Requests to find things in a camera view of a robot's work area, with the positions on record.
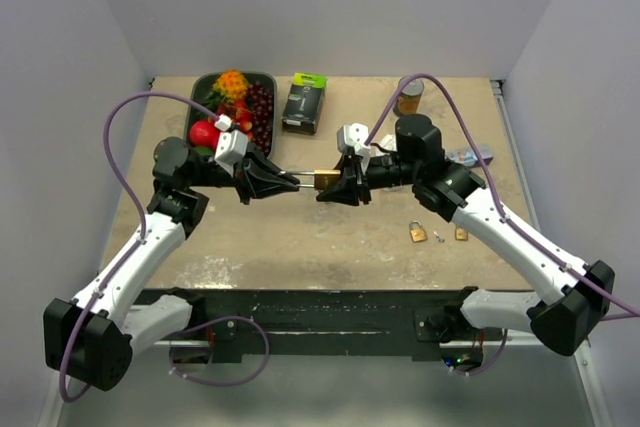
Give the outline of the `orange flower bunch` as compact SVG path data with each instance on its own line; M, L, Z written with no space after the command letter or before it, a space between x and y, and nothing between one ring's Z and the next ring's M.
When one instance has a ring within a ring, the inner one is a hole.
M246 97L249 88L247 78L238 70L228 70L219 75L212 92L225 102L235 102Z

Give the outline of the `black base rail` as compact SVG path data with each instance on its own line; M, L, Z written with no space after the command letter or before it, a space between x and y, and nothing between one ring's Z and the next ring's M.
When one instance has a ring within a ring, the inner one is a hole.
M387 356L442 361L470 371L487 359L496 328L468 326L454 313L470 289L240 290L171 289L193 305L199 362L238 363L249 355Z

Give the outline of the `large brass padlock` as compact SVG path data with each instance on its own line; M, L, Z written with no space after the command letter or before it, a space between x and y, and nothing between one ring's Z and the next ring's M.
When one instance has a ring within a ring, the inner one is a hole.
M301 189L312 189L318 192L327 190L341 177L341 172L333 169L288 170L282 171L282 174L297 178Z

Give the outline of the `green fruit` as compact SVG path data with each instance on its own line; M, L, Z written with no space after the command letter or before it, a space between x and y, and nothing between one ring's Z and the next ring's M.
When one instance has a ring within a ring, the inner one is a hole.
M214 154L214 152L210 148L205 146L197 146L194 148L194 150L201 156L212 156Z

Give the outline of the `long shackle brass padlock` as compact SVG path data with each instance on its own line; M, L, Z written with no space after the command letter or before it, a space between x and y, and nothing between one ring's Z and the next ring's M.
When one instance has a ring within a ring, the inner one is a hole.
M456 227L454 230L454 236L455 239L457 241L468 241L469 240L469 234L468 232L461 227Z

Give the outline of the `dark red grapes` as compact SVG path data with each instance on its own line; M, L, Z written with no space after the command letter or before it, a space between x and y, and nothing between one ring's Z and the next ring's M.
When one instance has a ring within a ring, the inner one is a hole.
M254 115L252 142L268 157L272 150L274 130L274 91L261 82L249 85L246 102Z

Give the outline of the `black green razor box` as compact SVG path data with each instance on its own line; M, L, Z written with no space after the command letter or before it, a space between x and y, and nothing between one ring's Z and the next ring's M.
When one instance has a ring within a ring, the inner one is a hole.
M321 117L327 77L295 73L281 116L286 132L315 135Z

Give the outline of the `white toilet paper roll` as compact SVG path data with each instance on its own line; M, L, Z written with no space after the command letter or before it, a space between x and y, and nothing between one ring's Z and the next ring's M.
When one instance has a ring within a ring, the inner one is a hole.
M393 134L387 134L379 141L378 145L387 151L396 151L396 137Z

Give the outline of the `red strawberries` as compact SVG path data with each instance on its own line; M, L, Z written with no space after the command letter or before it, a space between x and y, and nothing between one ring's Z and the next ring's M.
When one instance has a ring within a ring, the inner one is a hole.
M228 116L239 127L239 129L249 137L249 139L252 139L254 115L245 100L239 99L233 104L220 103L217 107L216 113L218 115Z

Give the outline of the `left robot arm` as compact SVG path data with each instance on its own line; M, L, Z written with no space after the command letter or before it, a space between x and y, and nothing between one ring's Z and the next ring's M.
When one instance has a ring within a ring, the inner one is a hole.
M54 299L43 316L45 361L61 381L73 378L108 391L135 355L174 334L200 337L207 327L202 300L181 289L131 308L150 278L193 233L208 204L200 187L231 187L242 203L296 192L300 182L239 133L222 137L221 154L203 156L169 137L155 148L154 193L141 224L111 262L69 300Z

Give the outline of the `grey fruit tray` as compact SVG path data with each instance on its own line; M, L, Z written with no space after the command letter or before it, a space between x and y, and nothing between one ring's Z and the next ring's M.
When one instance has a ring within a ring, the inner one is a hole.
M259 72L227 70L198 79L191 99L219 116L229 117L265 157L274 146L276 82ZM189 108L183 137L199 153L212 154L220 131L205 113Z

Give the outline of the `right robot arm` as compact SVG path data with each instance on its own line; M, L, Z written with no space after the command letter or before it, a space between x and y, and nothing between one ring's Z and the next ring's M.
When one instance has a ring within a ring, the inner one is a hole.
M441 132L429 117L399 118L396 148L382 156L366 145L368 132L358 123L338 130L340 177L317 201L358 206L370 202L374 189L409 185L421 206L480 240L532 288L463 289L423 320L439 340L466 340L486 328L515 330L533 334L557 354L572 355L609 310L613 269L563 250L494 199L484 179L446 156Z

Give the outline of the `small brass padlock with key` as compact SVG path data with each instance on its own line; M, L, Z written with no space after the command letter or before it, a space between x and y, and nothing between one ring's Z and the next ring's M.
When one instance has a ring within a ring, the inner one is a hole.
M428 240L427 231L419 221L411 221L409 223L409 234L413 243L420 243Z

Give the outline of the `orange label tin can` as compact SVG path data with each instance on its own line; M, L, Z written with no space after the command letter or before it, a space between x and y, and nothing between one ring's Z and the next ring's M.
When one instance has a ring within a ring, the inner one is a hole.
M421 78L409 81L409 76L399 79L397 94L392 111L397 117L416 114L424 92L424 83Z

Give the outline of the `red apple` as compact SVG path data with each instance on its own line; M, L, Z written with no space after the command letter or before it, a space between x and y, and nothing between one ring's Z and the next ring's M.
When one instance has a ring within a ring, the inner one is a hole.
M196 121L189 130L189 141L195 147L206 147L214 150L217 147L220 131L209 121Z

